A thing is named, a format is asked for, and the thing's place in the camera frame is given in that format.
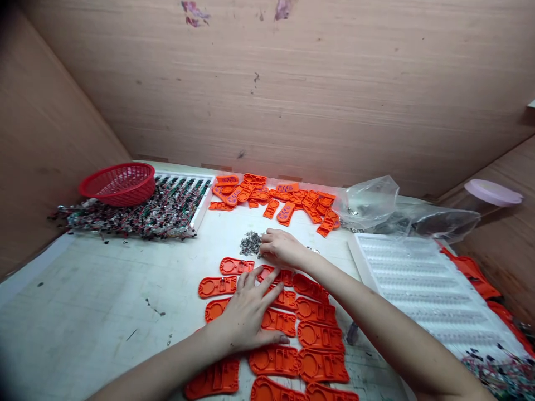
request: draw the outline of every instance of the finger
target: finger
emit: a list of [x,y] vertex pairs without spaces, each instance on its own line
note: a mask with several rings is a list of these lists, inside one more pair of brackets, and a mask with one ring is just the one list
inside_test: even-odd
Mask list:
[[262,243],[272,242],[272,241],[273,241],[273,234],[262,235]]
[[274,268],[273,271],[269,273],[269,276],[260,283],[258,288],[262,291],[262,294],[265,294],[268,288],[271,287],[271,284],[273,284],[279,273],[280,269],[278,267]]
[[245,281],[247,280],[248,275],[249,275],[249,272],[243,272],[240,278],[238,278],[238,283],[236,283],[236,292],[244,288]]
[[268,306],[270,306],[273,303],[273,301],[277,299],[277,297],[280,295],[283,289],[284,289],[284,284],[280,282],[275,286],[274,289],[269,291],[264,296],[264,298],[262,298],[262,306],[263,306],[264,311],[268,308]]
[[257,346],[268,344],[290,344],[290,339],[280,330],[260,330],[256,336]]
[[247,280],[245,281],[244,288],[254,288],[255,287],[255,280],[256,278],[262,273],[264,270],[264,266],[259,266],[253,271],[249,272],[249,275],[247,276]]
[[266,242],[260,245],[259,249],[260,254],[264,253],[275,253],[273,249],[273,243],[272,242]]

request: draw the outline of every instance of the stain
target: stain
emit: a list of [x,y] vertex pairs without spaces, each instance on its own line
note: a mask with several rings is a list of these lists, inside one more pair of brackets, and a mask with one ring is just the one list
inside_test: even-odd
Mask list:
[[135,330],[132,332],[132,334],[130,334],[130,337],[127,338],[127,341],[130,340],[130,338],[134,335],[134,333],[135,333],[136,331],[138,331],[138,329],[135,329]]

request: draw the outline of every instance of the wooden wall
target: wooden wall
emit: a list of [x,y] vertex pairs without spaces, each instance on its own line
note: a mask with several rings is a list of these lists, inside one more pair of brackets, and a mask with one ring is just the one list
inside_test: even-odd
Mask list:
[[534,132],[533,0],[23,3],[140,159],[438,197]]
[[59,233],[46,217],[77,186],[130,156],[20,11],[0,35],[0,281]]
[[535,334],[535,137],[472,178],[487,179],[524,195],[514,209],[488,215],[455,249],[475,258],[504,295],[507,306]]

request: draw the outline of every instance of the white table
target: white table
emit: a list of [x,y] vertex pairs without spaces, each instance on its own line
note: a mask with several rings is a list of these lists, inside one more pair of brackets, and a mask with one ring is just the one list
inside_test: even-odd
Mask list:
[[[243,258],[239,244],[246,232],[284,228],[276,218],[264,218],[264,209],[244,204],[232,212],[207,211],[198,236],[184,242],[123,243],[122,237],[107,236],[104,244],[94,233],[62,236],[0,285],[0,346],[9,383],[22,399],[84,399],[192,334],[205,324],[210,300],[198,297],[200,280],[220,276],[224,257]],[[351,234],[339,229],[323,238],[316,228],[301,211],[287,230],[359,279],[347,246]],[[346,333],[351,319],[331,302]],[[301,348],[297,338],[291,345]],[[351,383],[332,387],[354,391],[363,401],[406,399],[398,376],[362,334],[358,345],[347,346],[346,368]],[[254,379],[243,358],[238,393],[213,398],[247,400]],[[305,390],[298,379],[274,380]]]

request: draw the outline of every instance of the human hand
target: human hand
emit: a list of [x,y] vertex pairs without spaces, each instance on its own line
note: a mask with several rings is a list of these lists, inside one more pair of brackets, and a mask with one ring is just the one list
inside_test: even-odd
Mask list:
[[274,256],[276,264],[288,265],[303,270],[306,259],[312,252],[304,247],[289,232],[268,228],[262,235],[260,253],[267,258]]
[[255,280],[263,269],[258,267],[240,276],[236,284],[236,293],[228,302],[225,311],[210,323],[215,328],[215,335],[226,339],[229,343],[226,344],[229,354],[267,344],[290,344],[290,339],[282,331],[264,330],[260,327],[264,312],[284,288],[283,283],[279,283],[266,294],[280,273],[278,268],[255,287]]

